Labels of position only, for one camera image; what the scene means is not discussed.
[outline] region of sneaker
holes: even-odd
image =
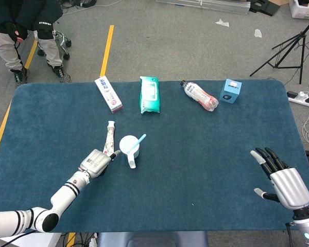
[[[60,79],[60,83],[69,83],[71,81],[70,75],[64,72],[63,65],[55,66],[54,68],[50,64],[48,64],[48,66],[51,67],[53,72]]]
[[[25,67],[23,67],[22,70],[11,69],[10,71],[14,73],[16,88],[19,87],[20,85],[27,83],[26,80],[27,80],[28,70]]]

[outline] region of green wet wipes pack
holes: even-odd
[[[144,112],[160,112],[158,77],[140,76],[140,110]]]

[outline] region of robotic arm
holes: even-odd
[[[50,232],[62,214],[85,188],[90,179],[97,178],[108,164],[120,153],[115,151],[111,156],[94,149],[81,163],[79,171],[51,197],[51,209],[34,207],[27,211],[0,212],[0,238],[22,233],[26,229],[39,232]]]
[[[296,225],[309,246],[309,191],[300,174],[280,160],[271,149],[265,148],[264,151],[256,148],[256,151],[251,151],[251,154],[270,179],[276,194],[259,188],[254,189],[255,193],[263,199],[280,202],[287,209],[293,210],[294,221],[287,225]]]

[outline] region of blue box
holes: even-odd
[[[220,94],[220,100],[233,103],[238,97],[241,91],[242,83],[238,81],[233,81],[230,79],[226,80],[224,87],[222,88]]]

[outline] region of blue felt mat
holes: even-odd
[[[140,114],[139,83],[113,83],[124,109],[112,114],[95,83],[27,84],[16,90],[0,145],[0,210],[51,208],[51,196],[94,149],[108,120],[115,147],[147,137],[136,169],[120,155],[63,214],[55,232],[284,229],[293,212],[261,199],[273,188],[249,154],[270,147],[298,169],[309,164],[283,85],[241,80],[234,104],[214,112],[188,98],[179,81],[161,82],[161,113]],[[198,81],[219,96],[223,81]]]

